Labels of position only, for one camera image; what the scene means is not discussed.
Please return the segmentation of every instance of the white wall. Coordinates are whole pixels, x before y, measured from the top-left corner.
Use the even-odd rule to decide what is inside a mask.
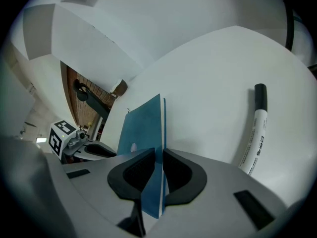
[[[283,46],[286,41],[283,0],[98,0],[95,8],[106,13],[104,21],[118,26],[108,27],[107,36],[128,55],[133,57],[136,52],[131,39],[118,42],[118,31],[133,36],[137,47],[143,47],[141,63],[145,67],[149,57],[156,61],[196,37],[233,25],[258,31]],[[305,50],[306,43],[294,44]]]
[[[34,98],[0,58],[0,134],[19,136]]]
[[[106,91],[118,79],[130,81],[142,71],[116,43],[59,5],[53,15],[52,54]]]
[[[11,68],[11,71],[14,73],[14,75],[17,77],[17,79],[20,81],[25,89],[30,86],[31,82],[25,77],[18,62]]]
[[[73,12],[114,41],[142,69],[155,61],[151,50],[140,42],[139,36],[131,32],[124,21],[114,20],[106,11],[96,7],[71,2],[62,2],[59,6]]]
[[[24,125],[26,132],[23,134],[24,140],[30,140],[36,142],[37,137],[46,137],[47,142],[38,143],[40,148],[45,152],[52,152],[51,147],[48,144],[49,134],[50,134],[50,125],[53,122],[60,120],[56,117],[41,101],[41,99],[34,95],[35,103],[30,111],[29,115],[26,118],[26,122],[35,125],[37,128]]]
[[[52,53],[52,20],[54,4],[24,9],[23,35],[28,59]]]
[[[59,118],[75,123],[62,85],[60,61],[53,55],[28,61],[17,49],[14,51],[21,70],[36,88],[45,106]]]
[[[269,107],[252,177],[289,206],[307,195],[316,175],[317,82],[288,50],[247,29],[211,32],[155,62],[116,100],[100,141],[116,150],[127,108],[160,93],[166,98],[168,148],[239,165],[252,130],[257,83],[267,86]]]
[[[22,10],[13,22],[9,36],[12,44],[15,46],[19,52],[28,59],[28,54],[26,53],[26,47],[24,42],[24,33],[23,33],[23,15],[24,11]]]

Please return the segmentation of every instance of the blue folder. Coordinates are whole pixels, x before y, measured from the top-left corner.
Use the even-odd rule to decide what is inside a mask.
[[[160,198],[165,192],[164,189],[161,195],[163,146],[160,107],[158,94],[125,116],[117,151],[117,155],[130,154],[132,144],[136,144],[137,150],[155,148],[155,169],[141,193],[141,206],[144,212],[156,219],[159,218]]]

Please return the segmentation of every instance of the wooden ceiling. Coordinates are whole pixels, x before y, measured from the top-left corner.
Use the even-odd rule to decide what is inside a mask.
[[[95,85],[93,82],[89,81],[76,71],[74,71],[69,66],[66,66],[66,77],[67,77],[67,90],[65,89],[65,94],[69,95],[69,103],[71,112],[73,114],[74,120],[77,125],[89,126],[89,122],[93,122],[95,116],[97,115],[96,111],[93,110],[86,102],[80,101],[76,92],[73,90],[73,82],[78,79],[79,82],[84,83],[88,88],[110,109],[113,105],[115,98],[104,89],[100,88],[98,85]]]

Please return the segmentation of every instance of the black marker cap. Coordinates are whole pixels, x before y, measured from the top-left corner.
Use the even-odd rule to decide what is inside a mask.
[[[266,85],[257,84],[254,86],[254,99],[256,102],[256,110],[263,109],[267,112]]]

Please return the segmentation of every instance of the light fixture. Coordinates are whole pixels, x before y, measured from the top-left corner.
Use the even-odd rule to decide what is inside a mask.
[[[46,137],[38,137],[36,138],[36,142],[37,143],[44,143],[46,142],[47,138]]]

